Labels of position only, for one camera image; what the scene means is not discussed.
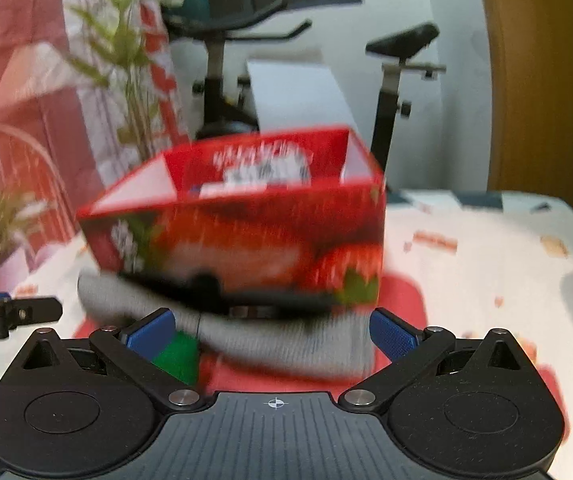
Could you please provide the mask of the green tassel pouch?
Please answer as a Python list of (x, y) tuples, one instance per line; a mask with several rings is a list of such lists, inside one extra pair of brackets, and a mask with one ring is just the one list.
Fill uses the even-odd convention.
[(153, 364), (186, 385), (198, 385), (198, 341), (185, 333), (175, 333), (170, 343), (153, 359)]

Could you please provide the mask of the red strawberry cardboard box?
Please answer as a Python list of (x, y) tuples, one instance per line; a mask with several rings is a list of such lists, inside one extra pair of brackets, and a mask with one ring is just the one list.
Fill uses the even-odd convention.
[(382, 170), (349, 127), (245, 133), (154, 156), (79, 208), (100, 268), (224, 292), (379, 296)]

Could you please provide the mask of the black flat sole piece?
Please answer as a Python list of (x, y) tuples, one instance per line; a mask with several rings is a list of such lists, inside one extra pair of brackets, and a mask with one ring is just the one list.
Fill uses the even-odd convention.
[(121, 278), (191, 310), (225, 318), (312, 321), (339, 313), (339, 300), (327, 292), (255, 288), (225, 292), (215, 275), (195, 274), (186, 281), (145, 273), (119, 272)]

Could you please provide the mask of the white patterned table cloth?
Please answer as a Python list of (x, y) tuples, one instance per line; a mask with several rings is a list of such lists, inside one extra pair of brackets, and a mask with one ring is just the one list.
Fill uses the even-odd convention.
[[(416, 326), (448, 328), (482, 337), (493, 327), (513, 333), (558, 396), (567, 440), (550, 467), (555, 479), (573, 479), (573, 209), (557, 198), (514, 192), (462, 198), (451, 192), (402, 192), (390, 198), (385, 229), (381, 304)], [(445, 249), (420, 242), (421, 233), (457, 242)], [(61, 337), (86, 337), (76, 292), (80, 270), (96, 270), (81, 235), (55, 245), (32, 274), (21, 274), (13, 296), (57, 296)], [(33, 327), (0, 340), (0, 378)], [(198, 384), (213, 390), (329, 390), (288, 377), (255, 376), (220, 358), (201, 359)]]

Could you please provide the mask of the pink printed backdrop cloth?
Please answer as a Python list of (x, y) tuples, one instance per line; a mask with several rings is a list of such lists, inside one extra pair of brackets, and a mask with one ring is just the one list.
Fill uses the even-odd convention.
[(0, 0), (0, 290), (76, 211), (189, 134), (162, 0)]

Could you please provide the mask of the black exercise bike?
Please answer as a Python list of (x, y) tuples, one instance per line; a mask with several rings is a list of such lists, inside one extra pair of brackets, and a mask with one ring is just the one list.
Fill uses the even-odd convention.
[[(191, 39), (201, 42), (206, 49), (206, 75), (192, 86), (192, 93), (203, 98), (203, 126), (195, 135), (198, 140), (252, 131), (356, 125), (337, 81), (329, 67), (323, 64), (250, 60), (246, 62), (247, 74), (238, 78), (238, 86), (252, 92), (255, 112), (248, 112), (241, 102), (230, 103), (224, 96), (224, 48), (227, 44), (287, 42), (313, 26), (312, 21), (305, 20), (282, 35), (237, 34), (239, 30), (267, 21), (286, 7), (284, 0), (277, 0), (244, 18), (210, 23), (163, 12), (170, 39)], [(382, 84), (370, 143), (370, 152), (382, 169), (387, 168), (396, 118), (407, 118), (411, 113), (411, 103), (399, 97), (401, 75), (419, 73), (425, 79), (434, 79), (446, 72), (442, 64), (413, 61), (438, 36), (437, 25), (428, 22), (367, 43), (368, 54), (383, 58)]]

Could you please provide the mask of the white leaning board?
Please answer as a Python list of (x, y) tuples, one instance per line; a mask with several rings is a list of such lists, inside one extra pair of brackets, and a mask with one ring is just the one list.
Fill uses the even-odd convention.
[(332, 125), (357, 129), (328, 66), (250, 60), (246, 68), (260, 131)]

